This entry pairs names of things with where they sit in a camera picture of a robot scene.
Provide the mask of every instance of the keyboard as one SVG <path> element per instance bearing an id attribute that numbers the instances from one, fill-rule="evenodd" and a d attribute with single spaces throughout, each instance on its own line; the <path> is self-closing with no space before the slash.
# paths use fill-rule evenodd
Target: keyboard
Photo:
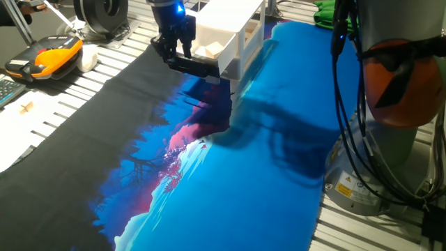
<path id="1" fill-rule="evenodd" d="M 25 90 L 25 87 L 26 85 L 14 81 L 6 79 L 0 80 L 0 108 L 21 94 Z"/>

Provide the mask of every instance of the green object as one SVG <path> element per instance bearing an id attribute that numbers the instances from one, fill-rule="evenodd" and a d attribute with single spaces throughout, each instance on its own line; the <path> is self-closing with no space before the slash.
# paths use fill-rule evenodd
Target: green object
<path id="1" fill-rule="evenodd" d="M 314 4 L 319 7 L 319 10 L 323 10 L 324 8 L 331 7 L 335 9 L 335 0 L 328 1 L 315 1 Z"/>
<path id="2" fill-rule="evenodd" d="M 319 11 L 314 13 L 314 22 L 319 28 L 333 30 L 333 15 L 335 13 L 335 0 L 315 1 Z M 350 20 L 348 20 L 348 32 L 353 32 Z"/>

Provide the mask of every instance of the slotted metal surface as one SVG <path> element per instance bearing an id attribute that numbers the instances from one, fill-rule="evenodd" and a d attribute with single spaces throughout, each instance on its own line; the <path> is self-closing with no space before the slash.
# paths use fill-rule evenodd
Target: slotted metal surface
<path id="1" fill-rule="evenodd" d="M 191 8 L 197 0 L 185 1 Z M 314 24 L 313 15 L 318 8 L 312 3 L 295 1 L 279 4 L 283 18 Z M 129 0 L 129 18 L 141 21 L 141 26 L 119 49 L 99 48 L 99 64 L 89 73 L 75 70 L 62 80 L 44 82 L 46 91 L 58 93 L 58 105 L 46 122 L 29 133 L 31 145 L 19 158 L 25 158 L 34 148 L 54 132 L 68 117 L 93 97 L 122 69 L 132 63 L 157 34 L 157 24 L 145 0 Z M 423 126 L 417 141 L 430 144 L 433 124 Z M 428 250 L 429 240 L 421 235 L 423 214 L 409 209 L 400 218 L 386 215 L 364 217 L 339 208 L 323 195 L 319 208 L 311 251 L 319 250 Z M 436 243 L 436 250 L 441 244 Z"/>

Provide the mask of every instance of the metal rod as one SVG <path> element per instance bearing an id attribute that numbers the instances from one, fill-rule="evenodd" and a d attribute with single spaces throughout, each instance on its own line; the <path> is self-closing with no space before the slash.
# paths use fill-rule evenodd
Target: metal rod
<path id="1" fill-rule="evenodd" d="M 277 7 L 277 0 L 268 0 L 268 7 L 266 8 L 266 15 L 273 16 L 275 15 Z"/>
<path id="2" fill-rule="evenodd" d="M 55 7 L 53 7 L 47 0 L 43 1 L 45 3 L 45 5 L 52 10 L 60 19 L 62 19 L 62 21 L 64 23 L 66 23 L 68 25 L 68 27 L 70 27 L 71 29 L 75 28 L 75 25 L 72 24 L 70 22 L 70 20 L 68 20 L 68 18 L 66 18 L 64 15 L 62 15 L 62 13 L 60 11 L 58 11 L 57 9 L 55 9 Z"/>
<path id="3" fill-rule="evenodd" d="M 36 41 L 31 35 L 31 30 L 29 28 L 29 25 L 26 23 L 26 20 L 23 17 L 22 13 L 20 12 L 20 9 L 17 6 L 17 4 L 14 2 L 14 0 L 1 0 L 1 2 L 8 11 L 8 14 L 11 17 L 11 19 L 14 21 L 14 24 L 19 30 L 20 35 L 23 37 L 23 40 L 25 40 L 25 43 L 28 46 L 32 46 L 32 44 L 34 44 Z"/>

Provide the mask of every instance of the warning label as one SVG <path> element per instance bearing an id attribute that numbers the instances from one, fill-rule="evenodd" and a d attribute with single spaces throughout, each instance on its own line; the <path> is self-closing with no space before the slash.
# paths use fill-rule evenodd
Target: warning label
<path id="1" fill-rule="evenodd" d="M 382 187 L 380 186 L 370 184 L 367 185 L 369 185 L 370 188 L 374 189 L 377 192 L 380 192 L 382 190 Z M 342 172 L 341 178 L 336 185 L 336 191 L 361 204 L 374 206 L 379 201 L 379 198 L 377 198 L 377 196 L 375 196 L 367 188 L 365 188 L 364 184 L 362 184 L 357 178 L 350 174 L 347 174 L 346 172 Z"/>
<path id="2" fill-rule="evenodd" d="M 342 185 L 341 183 L 337 184 L 336 190 L 347 197 L 350 197 L 352 193 L 351 189 L 347 188 L 345 185 Z"/>

